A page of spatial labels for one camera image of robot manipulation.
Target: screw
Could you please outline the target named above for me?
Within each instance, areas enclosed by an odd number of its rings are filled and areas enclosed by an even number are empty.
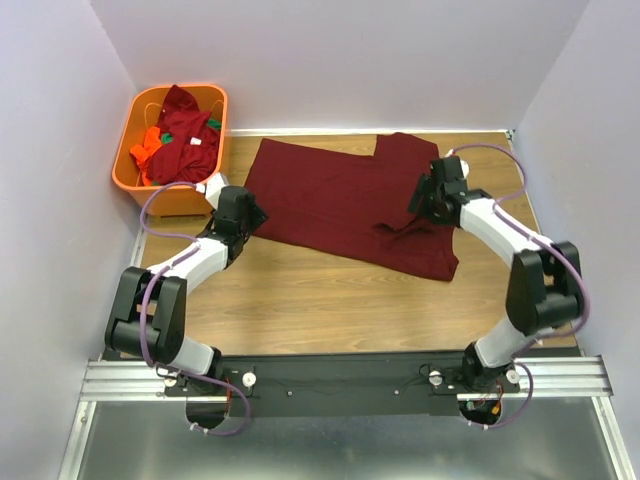
[[[256,384],[256,374],[253,372],[247,372],[242,376],[242,384],[247,387],[247,388],[251,388]]]
[[[429,373],[429,383],[434,387],[442,385],[442,375],[439,371],[433,370],[431,373]]]
[[[520,374],[513,369],[508,370],[505,376],[507,377],[509,383],[512,383],[514,385],[520,383]]]

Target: red clothing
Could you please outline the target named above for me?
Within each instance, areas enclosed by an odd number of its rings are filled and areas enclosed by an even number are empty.
[[[245,184],[269,215],[255,235],[449,281],[453,228],[407,211],[438,156],[436,145],[404,134],[378,136],[373,156],[265,139]]]
[[[157,126],[173,140],[162,145],[149,161],[148,175],[166,185],[187,181],[198,183],[214,171],[218,159],[220,132],[207,125],[211,112],[201,112],[196,99],[174,85],[167,92]]]

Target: wooden floor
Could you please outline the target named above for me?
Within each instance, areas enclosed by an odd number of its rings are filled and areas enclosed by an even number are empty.
[[[465,143],[508,147],[504,134],[429,134],[440,153]],[[353,154],[373,153],[374,135],[296,136],[277,140]],[[260,138],[234,138],[230,181],[243,185]],[[511,160],[487,149],[463,152],[470,187],[498,197],[515,191],[520,177]],[[521,197],[506,210],[536,228]],[[154,219],[162,231],[196,234],[204,217]],[[143,266],[186,247],[174,239],[149,238]],[[252,238],[225,272],[189,297],[187,334],[223,354],[328,353],[461,349],[485,334],[504,312],[508,269],[475,237],[454,235],[460,265],[451,283],[424,280],[376,265]],[[573,338],[548,345],[575,345]]]

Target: maroon t-shirt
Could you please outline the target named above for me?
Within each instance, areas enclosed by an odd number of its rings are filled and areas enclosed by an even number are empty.
[[[406,134],[378,136],[373,156],[264,139],[246,188],[269,215],[258,237],[450,281],[452,227],[408,213],[438,147]]]

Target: cable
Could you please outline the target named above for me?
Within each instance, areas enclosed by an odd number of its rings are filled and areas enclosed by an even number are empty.
[[[582,330],[582,328],[585,326],[585,324],[587,323],[587,319],[589,318],[589,315],[591,313],[591,297],[589,296],[589,292],[587,291],[587,287],[586,287],[586,285],[584,283],[584,280],[582,279],[582,277],[580,276],[580,274],[578,273],[576,268],[573,265],[571,265],[571,263],[563,255],[561,255],[560,252],[558,252],[551,245],[547,244],[545,241],[540,239],[537,235],[531,235],[530,232],[526,231],[518,223],[516,223],[513,220],[511,220],[509,218],[509,216],[506,214],[506,212],[502,209],[501,205],[500,205],[502,202],[504,202],[506,200],[513,200],[514,198],[517,198],[517,197],[519,197],[520,195],[523,195],[526,192],[526,189],[527,189],[527,173],[526,173],[526,171],[524,169],[524,166],[515,157],[515,155],[513,155],[509,150],[507,150],[506,148],[503,148],[503,147],[501,147],[499,145],[493,145],[491,143],[470,143],[468,145],[462,145],[460,147],[451,149],[451,151],[447,154],[447,156],[453,155],[456,152],[459,152],[460,150],[466,150],[466,149],[469,149],[469,148],[491,148],[491,149],[494,149],[494,150],[498,150],[498,151],[504,153],[505,155],[507,155],[509,158],[511,158],[511,160],[513,160],[516,163],[516,165],[520,169],[520,172],[522,173],[522,188],[520,188],[515,193],[512,193],[510,195],[506,195],[504,197],[500,197],[500,198],[496,199],[495,203],[493,204],[493,212],[496,214],[496,216],[500,220],[502,220],[506,225],[511,227],[511,229],[515,230],[516,232],[518,232],[523,237],[528,238],[531,242],[535,243],[538,247],[540,247],[540,248],[546,250],[547,252],[549,252],[557,261],[559,261],[562,264],[562,266],[575,279],[576,283],[578,284],[578,288],[580,288],[580,292],[582,293],[582,298],[583,298],[583,302],[584,302],[582,315],[578,319],[578,322],[575,325],[573,325],[573,328],[570,331],[564,332],[564,333],[563,332],[553,332],[553,333],[546,334],[546,335],[540,335],[540,336],[536,337],[535,339],[533,339],[523,349],[521,349],[519,352],[516,352],[516,353],[517,354],[523,353],[524,351],[528,350],[533,344],[535,344],[537,340],[541,340],[543,338],[568,337],[568,336],[571,336],[571,335],[575,335],[580,330]]]
[[[533,374],[531,373],[531,370],[529,370],[529,367],[527,367],[524,363],[515,363],[515,365],[519,365],[520,367],[522,367],[522,369],[527,374],[527,377],[529,377],[529,392],[527,392],[527,398],[525,398],[524,402],[522,403],[522,405],[520,405],[520,408],[516,413],[511,415],[506,420],[502,420],[502,418],[500,418],[498,423],[494,423],[493,425],[483,425],[482,427],[485,430],[494,430],[496,428],[506,427],[507,425],[515,422],[522,416],[526,408],[529,406],[529,403],[531,402],[531,398],[533,397]]]
[[[192,243],[195,243],[198,241],[198,239],[193,235],[187,235],[186,233],[158,232],[157,230],[154,230],[149,225],[147,225],[147,222],[146,222],[147,210],[149,209],[149,206],[153,203],[153,201],[158,197],[158,195],[160,195],[165,190],[170,189],[171,187],[177,187],[180,185],[185,185],[187,187],[192,187],[192,188],[198,188],[197,184],[191,183],[191,182],[173,182],[160,187],[158,190],[156,190],[151,194],[151,196],[144,203],[142,210],[140,210],[140,225],[142,226],[145,232],[150,233],[151,235],[156,235],[158,237],[167,237],[167,238],[184,238],[186,240],[190,240]]]
[[[188,185],[188,186],[191,186],[193,188],[196,188],[196,185],[193,184],[193,183],[175,182],[175,183],[169,183],[169,184],[163,186],[162,188],[158,189],[157,191],[155,191],[149,197],[149,199],[145,202],[144,206],[142,207],[142,211],[140,212],[140,224],[142,225],[142,228],[144,228],[148,233],[151,233],[152,235],[158,235],[160,237],[186,238],[187,240],[191,240],[193,243],[197,243],[198,239],[196,237],[191,236],[191,235],[184,235],[184,234],[180,234],[180,233],[160,233],[160,232],[157,232],[157,231],[149,228],[145,224],[146,213],[147,213],[147,209],[149,208],[149,205],[151,205],[153,200],[158,196],[158,194],[160,192],[163,192],[163,191],[165,191],[165,190],[167,190],[167,189],[169,189],[171,187],[174,187],[176,185]],[[149,351],[149,344],[147,342],[147,336],[146,336],[146,331],[147,331],[146,330],[147,329],[147,309],[149,307],[149,302],[151,300],[151,295],[153,293],[153,289],[154,289],[156,283],[158,283],[158,280],[160,280],[160,277],[162,277],[165,273],[167,273],[172,268],[176,267],[181,262],[185,261],[187,258],[189,258],[192,255],[194,255],[199,249],[200,249],[200,247],[198,245],[196,245],[193,249],[191,249],[190,251],[188,251],[184,255],[178,257],[177,259],[175,259],[170,266],[169,265],[164,266],[162,269],[160,269],[158,272],[156,272],[153,275],[153,277],[151,277],[151,280],[149,281],[147,287],[145,288],[144,295],[142,297],[142,304],[140,306],[140,351],[142,352],[142,358],[144,359],[145,363],[147,365],[149,365],[149,367],[154,367],[154,366],[158,365],[158,366],[161,366],[163,368],[172,369],[172,367],[167,366],[167,365],[156,364],[153,361],[153,359],[151,358],[151,352]],[[200,380],[200,381],[203,381],[203,382],[208,382],[208,383],[211,383],[213,385],[217,385],[217,386],[220,386],[220,387],[224,387],[224,388],[226,388],[228,390],[231,390],[231,391],[235,392],[240,397],[240,400],[242,400],[242,403],[244,405],[244,419],[243,419],[242,423],[240,424],[240,426],[238,426],[237,428],[234,428],[232,430],[226,430],[226,431],[222,431],[222,432],[217,432],[215,430],[210,430],[210,429],[201,427],[197,423],[192,423],[191,427],[190,427],[192,430],[198,430],[198,431],[204,433],[205,435],[212,435],[212,436],[217,436],[217,437],[228,437],[228,436],[240,433],[242,430],[244,430],[246,428],[246,426],[249,424],[249,421],[251,420],[251,404],[249,403],[249,400],[247,399],[245,394],[242,392],[242,390],[240,390],[235,385],[232,385],[231,383],[224,382],[222,380],[218,380],[218,379],[215,379],[215,378],[206,377],[204,375],[200,375],[200,374],[197,374],[197,373],[187,372],[187,371],[184,371],[184,370],[180,370],[179,373],[181,373],[182,375],[184,375],[186,377],[191,377],[191,378],[194,378],[196,380]]]
[[[505,195],[504,197],[497,198],[495,200],[494,204],[493,204],[493,213],[495,213],[495,215],[500,220],[502,220],[507,226],[509,226],[512,230],[514,230],[515,232],[519,233],[523,237],[527,238],[529,241],[533,242],[538,247],[546,250],[557,261],[559,261],[562,264],[562,266],[575,279],[576,283],[578,284],[578,288],[580,288],[580,292],[582,294],[582,298],[583,298],[583,302],[584,302],[583,309],[582,309],[582,315],[578,319],[577,323],[575,325],[572,325],[572,329],[570,331],[564,332],[564,333],[562,333],[562,332],[552,332],[552,333],[549,333],[549,334],[537,335],[533,339],[531,339],[529,342],[527,342],[527,344],[524,347],[522,347],[520,350],[515,352],[513,354],[513,357],[516,357],[516,356],[526,352],[537,341],[539,341],[541,339],[552,338],[552,337],[568,337],[568,336],[571,336],[571,335],[575,335],[580,330],[582,330],[582,328],[584,328],[584,326],[587,323],[587,319],[589,318],[589,315],[591,313],[591,297],[589,296],[589,292],[587,291],[587,286],[585,285],[584,280],[582,279],[582,276],[578,273],[578,270],[576,270],[576,268],[573,265],[571,265],[571,263],[563,255],[560,254],[560,252],[558,252],[555,248],[553,248],[547,242],[543,241],[538,235],[535,235],[535,234],[532,235],[530,232],[528,232],[526,229],[524,229],[522,226],[520,226],[517,222],[513,221],[507,215],[507,213],[502,209],[502,206],[501,206],[502,202],[518,198],[519,196],[523,195],[526,192],[526,190],[527,190],[527,172],[524,169],[524,166],[515,157],[515,155],[513,153],[511,153],[508,149],[506,149],[504,147],[501,147],[499,145],[491,144],[491,143],[470,143],[470,144],[467,144],[467,145],[462,145],[460,147],[452,148],[449,151],[449,153],[447,153],[447,156],[454,155],[455,153],[457,153],[457,152],[459,152],[461,150],[466,150],[466,149],[469,149],[469,148],[490,148],[490,149],[493,149],[493,150],[498,150],[499,152],[502,152],[505,155],[507,155],[509,158],[511,158],[511,160],[513,160],[515,162],[515,164],[518,166],[518,168],[520,169],[520,172],[522,174],[522,188],[520,188],[518,191],[516,191],[514,193],[511,193],[509,195]],[[524,413],[525,409],[529,406],[529,403],[531,402],[531,398],[533,397],[533,375],[531,374],[531,371],[529,370],[529,368],[526,365],[524,365],[523,363],[514,362],[514,364],[515,365],[520,365],[524,369],[524,371],[526,372],[527,377],[529,377],[529,393],[527,394],[527,398],[525,399],[524,403],[520,406],[520,408],[518,409],[518,411],[516,413],[514,413],[512,416],[510,416],[509,418],[507,418],[504,421],[501,418],[498,421],[498,423],[495,423],[493,425],[483,425],[483,428],[485,430],[487,430],[487,429],[495,429],[495,428],[502,428],[502,427],[504,427],[506,425],[511,424],[512,422],[514,422],[515,420],[520,418],[520,416]]]

